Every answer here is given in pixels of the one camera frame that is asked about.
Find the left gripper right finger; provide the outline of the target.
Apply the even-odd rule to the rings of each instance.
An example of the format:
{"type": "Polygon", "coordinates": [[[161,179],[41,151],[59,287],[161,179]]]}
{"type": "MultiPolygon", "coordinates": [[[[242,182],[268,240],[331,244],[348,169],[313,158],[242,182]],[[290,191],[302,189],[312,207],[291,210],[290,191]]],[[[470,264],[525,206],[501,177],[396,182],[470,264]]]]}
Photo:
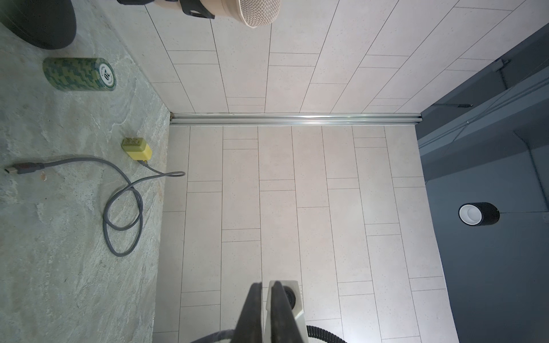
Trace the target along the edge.
{"type": "Polygon", "coordinates": [[[280,281],[276,281],[271,290],[271,342],[303,343],[280,281]]]}

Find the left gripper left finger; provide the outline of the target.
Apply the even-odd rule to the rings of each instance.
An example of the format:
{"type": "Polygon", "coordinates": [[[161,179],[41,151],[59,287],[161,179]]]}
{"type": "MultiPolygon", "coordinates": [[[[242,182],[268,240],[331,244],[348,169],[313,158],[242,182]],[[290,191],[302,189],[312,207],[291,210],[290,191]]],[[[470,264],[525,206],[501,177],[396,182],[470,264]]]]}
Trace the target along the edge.
{"type": "Polygon", "coordinates": [[[262,283],[249,289],[231,343],[262,342],[262,283]]]}

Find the small silver mp3 player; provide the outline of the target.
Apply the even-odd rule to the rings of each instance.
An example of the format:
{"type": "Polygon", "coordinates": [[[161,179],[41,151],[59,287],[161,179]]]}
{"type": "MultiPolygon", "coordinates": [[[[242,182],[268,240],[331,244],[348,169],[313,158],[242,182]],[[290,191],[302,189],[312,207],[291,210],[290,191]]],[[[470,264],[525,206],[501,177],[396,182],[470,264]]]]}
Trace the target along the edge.
{"type": "MultiPolygon", "coordinates": [[[[287,300],[290,304],[290,309],[295,324],[301,335],[301,340],[303,342],[309,342],[307,334],[307,326],[305,324],[305,311],[303,307],[303,300],[300,295],[300,286],[297,281],[293,280],[282,280],[280,283],[283,286],[283,290],[287,297],[287,300]]],[[[264,325],[263,325],[263,342],[271,342],[271,299],[272,299],[272,290],[275,281],[272,280],[269,283],[269,287],[263,290],[264,295],[264,325]]]]}

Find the yellow charger plug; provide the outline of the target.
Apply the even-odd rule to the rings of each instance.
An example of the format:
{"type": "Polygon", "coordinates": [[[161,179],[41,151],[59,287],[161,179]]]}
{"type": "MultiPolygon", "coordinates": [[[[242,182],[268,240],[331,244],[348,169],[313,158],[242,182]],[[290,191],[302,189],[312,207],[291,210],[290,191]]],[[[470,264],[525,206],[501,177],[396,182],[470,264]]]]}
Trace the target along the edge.
{"type": "Polygon", "coordinates": [[[122,149],[135,161],[149,161],[153,154],[147,141],[141,137],[124,138],[122,149]]]}

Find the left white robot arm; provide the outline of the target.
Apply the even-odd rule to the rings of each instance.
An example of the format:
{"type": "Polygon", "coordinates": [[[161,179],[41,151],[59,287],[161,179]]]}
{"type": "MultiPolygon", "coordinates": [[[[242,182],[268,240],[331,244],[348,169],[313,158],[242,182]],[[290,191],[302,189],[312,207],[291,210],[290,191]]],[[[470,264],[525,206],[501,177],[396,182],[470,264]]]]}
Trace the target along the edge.
{"type": "Polygon", "coordinates": [[[267,316],[262,318],[262,283],[251,285],[237,325],[222,330],[198,342],[308,342],[310,338],[322,342],[344,340],[320,327],[305,323],[305,311],[300,286],[294,280],[276,280],[267,288],[267,316]]]}

